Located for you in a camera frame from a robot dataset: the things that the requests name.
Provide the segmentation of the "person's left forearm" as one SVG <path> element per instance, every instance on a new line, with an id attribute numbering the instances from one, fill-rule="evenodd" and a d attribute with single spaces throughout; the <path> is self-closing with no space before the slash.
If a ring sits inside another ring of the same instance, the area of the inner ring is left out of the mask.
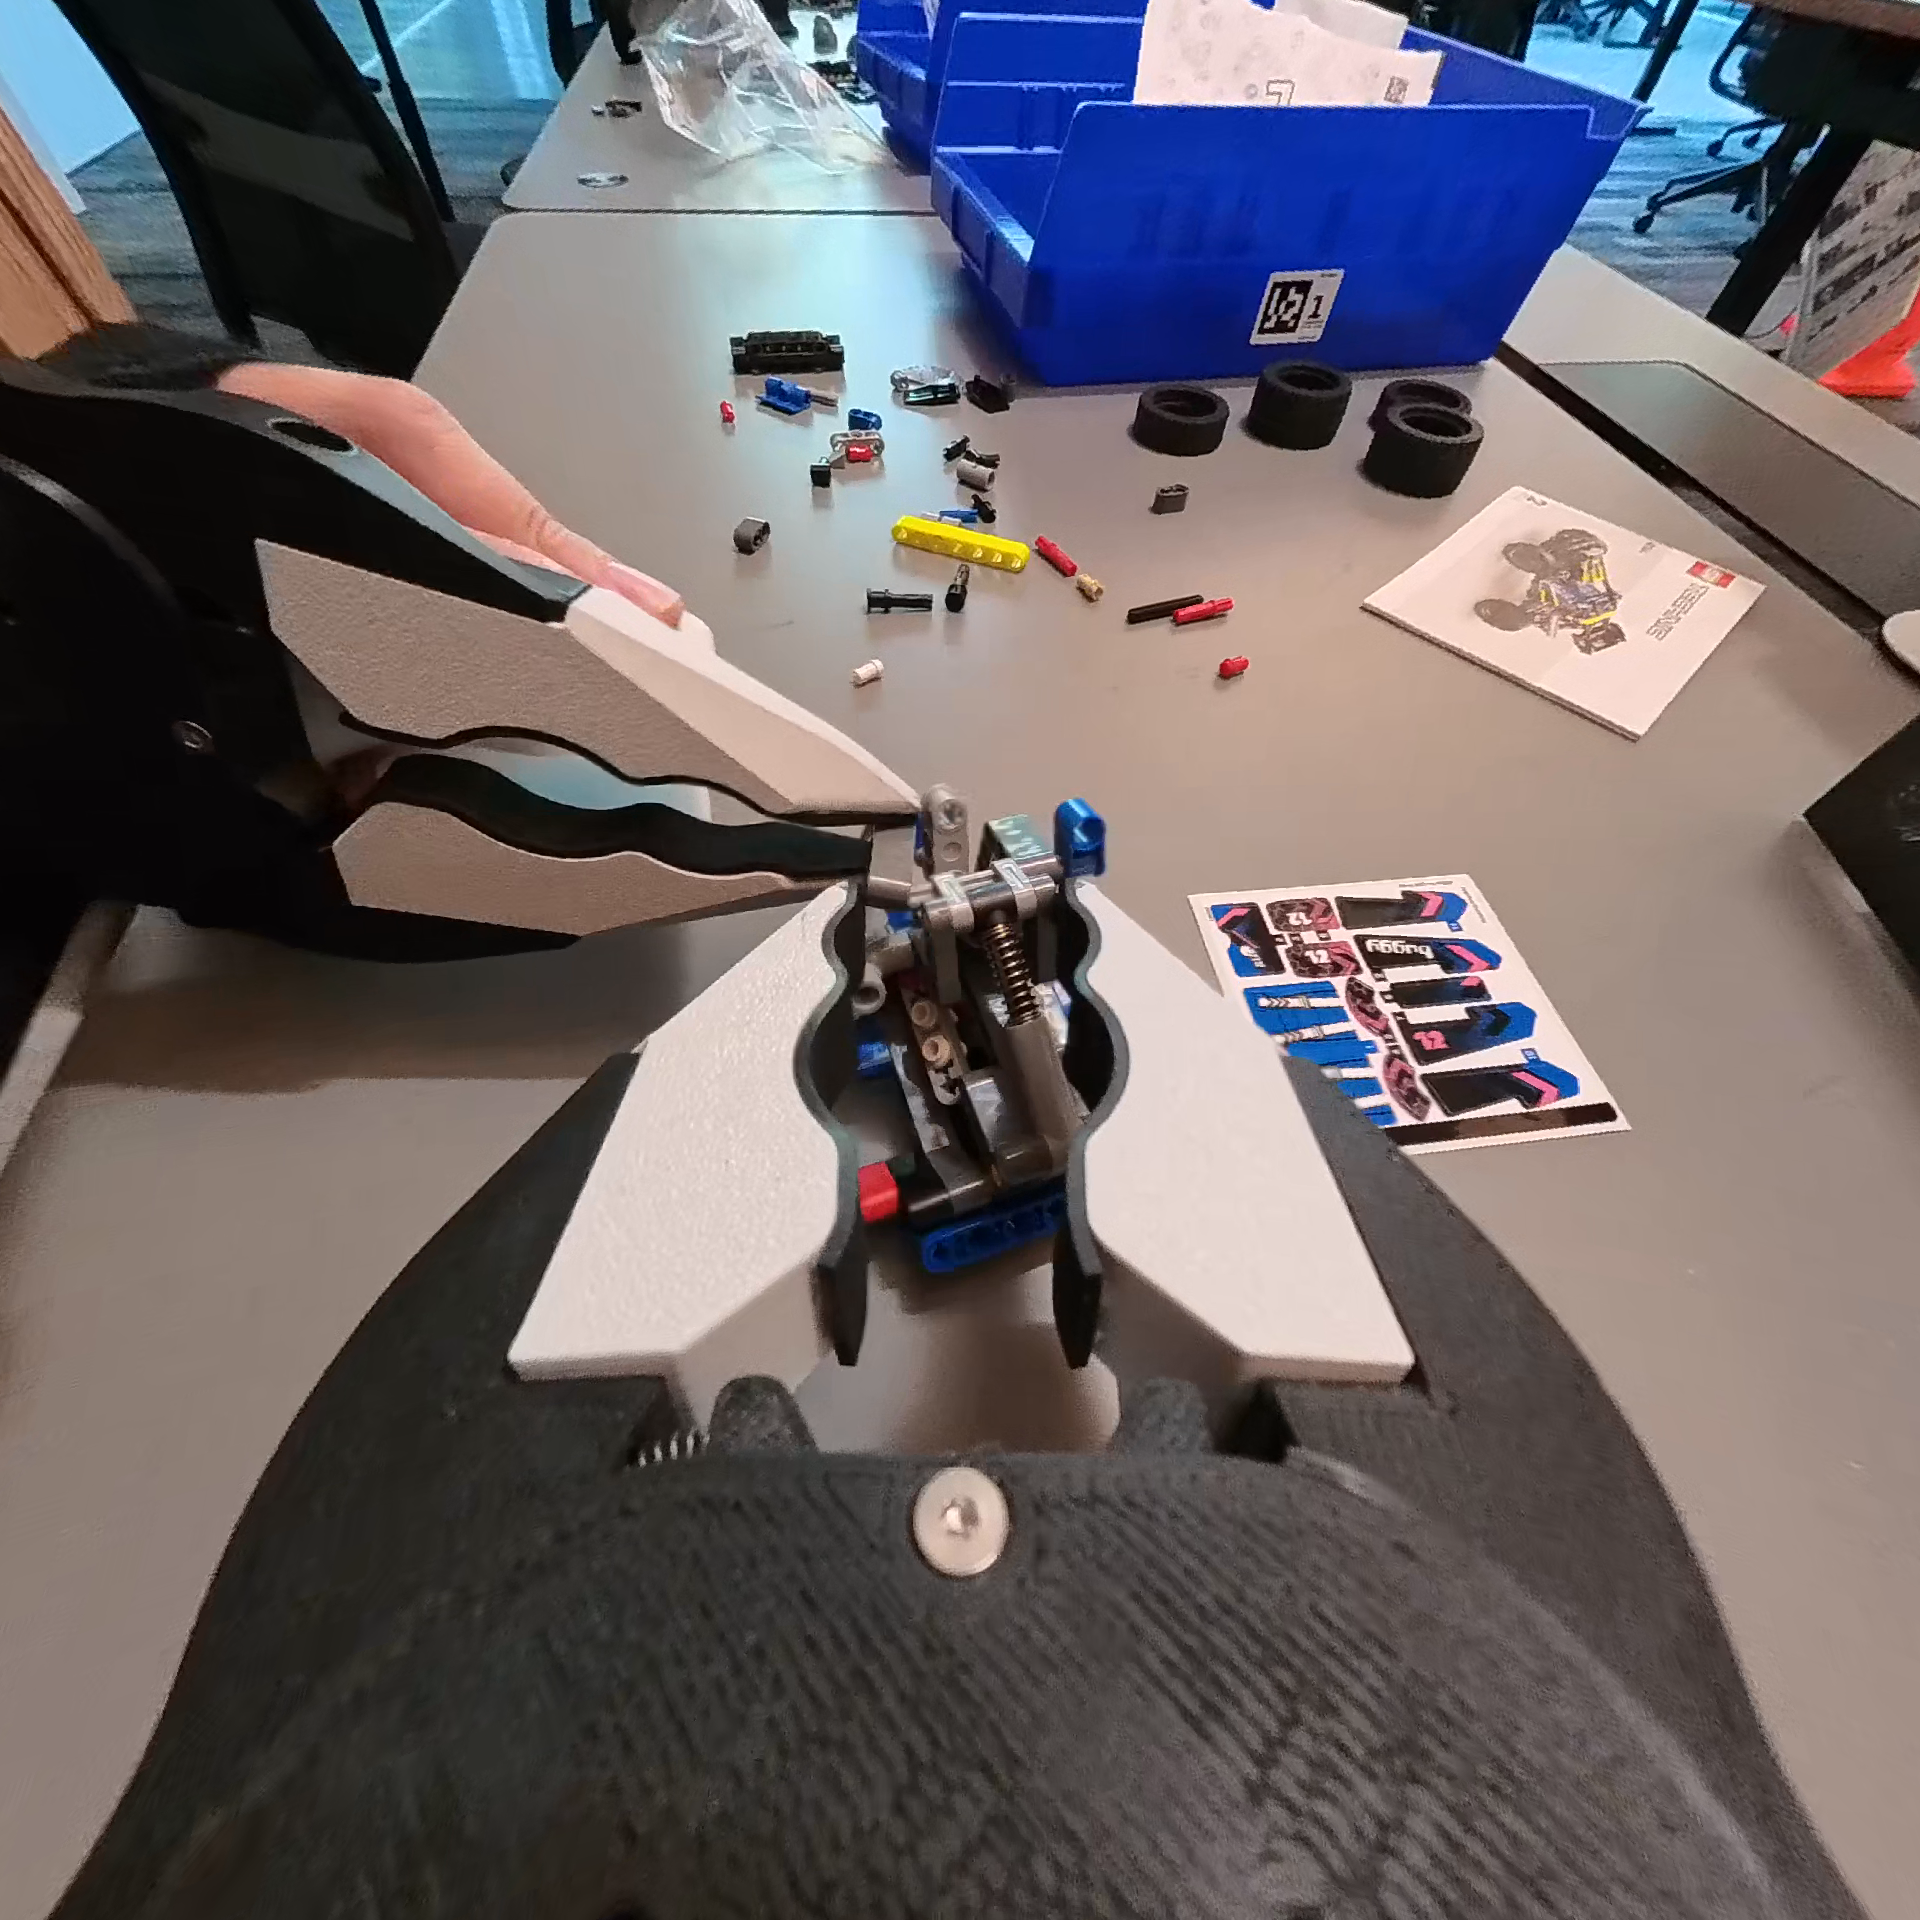
<path id="1" fill-rule="evenodd" d="M 228 341 L 132 320 L 84 327 L 32 360 L 104 392 L 208 392 L 253 357 Z"/>

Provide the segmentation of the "white buggy picture booklet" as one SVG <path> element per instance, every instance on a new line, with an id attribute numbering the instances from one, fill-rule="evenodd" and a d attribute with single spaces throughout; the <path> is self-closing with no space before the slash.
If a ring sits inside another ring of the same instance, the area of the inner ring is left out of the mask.
<path id="1" fill-rule="evenodd" d="M 1639 740 L 1763 591 L 1737 568 L 1511 486 L 1361 609 Z"/>

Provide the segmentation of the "yellow plastic beam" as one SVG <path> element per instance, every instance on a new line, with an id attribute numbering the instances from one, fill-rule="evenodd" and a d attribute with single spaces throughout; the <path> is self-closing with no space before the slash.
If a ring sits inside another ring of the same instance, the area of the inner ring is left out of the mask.
<path id="1" fill-rule="evenodd" d="M 1028 543 L 982 532 L 974 523 L 903 515 L 892 526 L 897 547 L 952 560 L 976 568 L 1020 573 L 1032 558 Z"/>

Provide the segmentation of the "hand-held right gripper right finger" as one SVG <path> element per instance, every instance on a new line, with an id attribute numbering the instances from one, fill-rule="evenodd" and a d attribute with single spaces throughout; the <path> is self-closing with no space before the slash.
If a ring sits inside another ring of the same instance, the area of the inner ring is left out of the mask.
<path id="1" fill-rule="evenodd" d="M 1095 880 L 1060 901 L 1057 1340 L 1119 1383 L 1398 1385 L 1414 1353 L 1275 1044 Z"/>

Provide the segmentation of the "white printed sign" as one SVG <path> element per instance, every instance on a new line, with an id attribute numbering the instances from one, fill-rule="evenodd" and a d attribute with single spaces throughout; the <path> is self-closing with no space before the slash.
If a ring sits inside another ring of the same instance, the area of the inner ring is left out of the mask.
<path id="1" fill-rule="evenodd" d="M 1803 252 L 1785 363 L 1825 376 L 1907 323 L 1918 284 L 1918 153 L 1872 144 Z"/>

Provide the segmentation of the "orange plastic object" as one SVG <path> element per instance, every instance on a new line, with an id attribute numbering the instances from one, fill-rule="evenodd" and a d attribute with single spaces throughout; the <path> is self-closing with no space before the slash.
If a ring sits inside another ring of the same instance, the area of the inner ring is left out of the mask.
<path id="1" fill-rule="evenodd" d="M 1888 327 L 1867 347 L 1839 360 L 1816 376 L 1829 392 L 1847 399 L 1907 399 L 1915 392 L 1910 357 L 1918 347 L 1918 292 L 1901 320 Z"/>

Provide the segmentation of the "blue storage bin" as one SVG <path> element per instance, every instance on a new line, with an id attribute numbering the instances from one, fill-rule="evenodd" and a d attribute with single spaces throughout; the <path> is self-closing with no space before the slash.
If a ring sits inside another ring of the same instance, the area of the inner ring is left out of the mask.
<path id="1" fill-rule="evenodd" d="M 932 28 L 892 54 L 883 117 L 926 163 L 948 84 L 1054 89 L 1065 100 L 1057 133 L 1037 133 L 1030 118 L 1012 142 L 1057 140 L 1076 105 L 1134 100 L 1143 23 L 1145 1 L 942 5 Z"/>
<path id="2" fill-rule="evenodd" d="M 929 25 L 923 1 L 859 1 L 854 8 L 854 68 L 876 93 L 897 95 L 927 72 Z"/>
<path id="3" fill-rule="evenodd" d="M 1502 345 L 1633 102 L 1187 107 L 948 79 L 934 208 L 1048 385 L 1467 368 Z"/>

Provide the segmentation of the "white paper sheets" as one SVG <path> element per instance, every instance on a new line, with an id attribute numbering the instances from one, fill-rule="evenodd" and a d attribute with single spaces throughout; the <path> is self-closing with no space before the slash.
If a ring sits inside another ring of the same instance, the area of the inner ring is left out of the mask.
<path id="1" fill-rule="evenodd" d="M 1445 54 L 1364 1 L 1150 1 L 1134 105 L 1428 105 Z"/>

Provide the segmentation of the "clear plastic bag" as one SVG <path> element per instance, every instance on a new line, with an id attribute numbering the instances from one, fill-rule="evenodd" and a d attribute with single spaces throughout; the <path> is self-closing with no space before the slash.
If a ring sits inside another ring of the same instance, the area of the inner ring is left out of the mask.
<path id="1" fill-rule="evenodd" d="M 717 160 L 783 153 L 828 174 L 879 166 L 879 136 L 759 5 L 633 1 L 633 47 L 670 133 Z"/>

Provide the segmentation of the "brown wooden post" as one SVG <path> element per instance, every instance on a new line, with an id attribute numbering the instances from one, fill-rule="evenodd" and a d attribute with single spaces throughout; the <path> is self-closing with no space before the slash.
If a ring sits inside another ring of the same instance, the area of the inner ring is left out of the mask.
<path id="1" fill-rule="evenodd" d="M 3 115 L 3 355 L 39 357 L 135 317 L 56 181 Z"/>

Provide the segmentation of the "toy buggy chassis assembly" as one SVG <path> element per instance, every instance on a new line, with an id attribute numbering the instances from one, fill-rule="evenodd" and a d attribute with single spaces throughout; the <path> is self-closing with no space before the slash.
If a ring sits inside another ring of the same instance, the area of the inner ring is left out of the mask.
<path id="1" fill-rule="evenodd" d="M 980 868 L 966 800 L 927 789 L 907 877 L 871 876 L 854 989 L 859 1077 L 886 1077 L 907 1147 L 859 1171 L 867 1223 L 952 1280 L 1036 1251 L 1070 1214 L 1092 1094 L 1070 1070 L 1070 886 L 1060 863 Z"/>

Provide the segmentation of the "dark grey upright panel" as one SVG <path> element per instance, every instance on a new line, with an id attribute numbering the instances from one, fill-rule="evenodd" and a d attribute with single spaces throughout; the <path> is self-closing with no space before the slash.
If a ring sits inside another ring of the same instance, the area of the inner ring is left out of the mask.
<path id="1" fill-rule="evenodd" d="M 1918 609 L 1915 432 L 1571 246 L 1551 253 L 1499 357 L 1867 621 Z"/>

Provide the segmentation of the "black office chair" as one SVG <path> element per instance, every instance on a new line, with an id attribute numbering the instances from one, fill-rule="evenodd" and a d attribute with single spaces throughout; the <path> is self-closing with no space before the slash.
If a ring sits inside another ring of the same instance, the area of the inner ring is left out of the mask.
<path id="1" fill-rule="evenodd" d="M 313 1 L 59 1 L 164 172 L 208 295 L 328 360 L 412 376 L 483 231 Z"/>
<path id="2" fill-rule="evenodd" d="M 1663 214 L 1697 200 L 1724 200 L 1728 212 L 1753 227 L 1765 224 L 1813 145 L 1813 126 L 1782 118 L 1760 107 L 1760 72 L 1775 53 L 1787 16 L 1763 6 L 1741 6 L 1739 20 L 1715 57 L 1710 92 L 1739 115 L 1707 144 L 1711 164 L 1671 175 L 1653 190 L 1629 231 L 1646 235 Z"/>

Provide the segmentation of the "black toy set box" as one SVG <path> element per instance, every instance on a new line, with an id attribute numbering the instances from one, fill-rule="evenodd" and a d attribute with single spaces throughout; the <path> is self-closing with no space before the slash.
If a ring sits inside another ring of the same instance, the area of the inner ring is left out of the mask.
<path id="1" fill-rule="evenodd" d="M 1867 755 L 1806 808 L 1867 911 L 1918 965 L 1918 723 Z"/>

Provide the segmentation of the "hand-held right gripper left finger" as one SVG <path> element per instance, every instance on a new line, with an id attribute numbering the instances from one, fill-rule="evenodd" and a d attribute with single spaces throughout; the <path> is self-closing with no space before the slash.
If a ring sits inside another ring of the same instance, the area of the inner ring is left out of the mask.
<path id="1" fill-rule="evenodd" d="M 633 1054 L 534 1299 L 519 1377 L 805 1381 L 869 1324 L 857 1142 L 867 915 L 833 884 Z"/>

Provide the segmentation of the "person's left hand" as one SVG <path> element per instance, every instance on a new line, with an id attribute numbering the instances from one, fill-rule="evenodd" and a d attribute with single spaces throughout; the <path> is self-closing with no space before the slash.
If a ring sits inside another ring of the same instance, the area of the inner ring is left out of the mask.
<path id="1" fill-rule="evenodd" d="M 408 381 L 247 360 L 219 372 L 214 388 L 267 401 L 348 438 L 510 560 L 611 590 L 667 629 L 685 615 L 680 595 L 571 532 L 438 399 Z"/>

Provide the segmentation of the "blue and pink sticker sheet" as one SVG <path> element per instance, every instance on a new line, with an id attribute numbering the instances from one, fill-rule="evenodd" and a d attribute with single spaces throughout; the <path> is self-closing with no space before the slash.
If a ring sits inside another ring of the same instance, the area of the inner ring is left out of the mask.
<path id="1" fill-rule="evenodd" d="M 1629 1123 L 1467 872 L 1188 896 L 1215 983 L 1408 1155 Z"/>

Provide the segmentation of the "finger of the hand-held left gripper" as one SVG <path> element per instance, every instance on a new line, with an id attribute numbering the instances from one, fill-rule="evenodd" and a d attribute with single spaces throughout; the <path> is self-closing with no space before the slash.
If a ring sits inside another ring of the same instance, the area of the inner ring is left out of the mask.
<path id="1" fill-rule="evenodd" d="M 773 819 L 918 811 L 851 736 L 720 659 L 695 616 L 670 629 L 589 587 L 540 621 L 273 542 L 256 543 L 256 561 L 271 631 L 360 731 L 527 736 L 633 784 L 703 784 Z"/>
<path id="2" fill-rule="evenodd" d="M 328 855 L 360 908 L 587 936 L 805 901 L 862 880 L 873 846 L 657 800 L 574 807 L 483 761 L 401 755 Z"/>

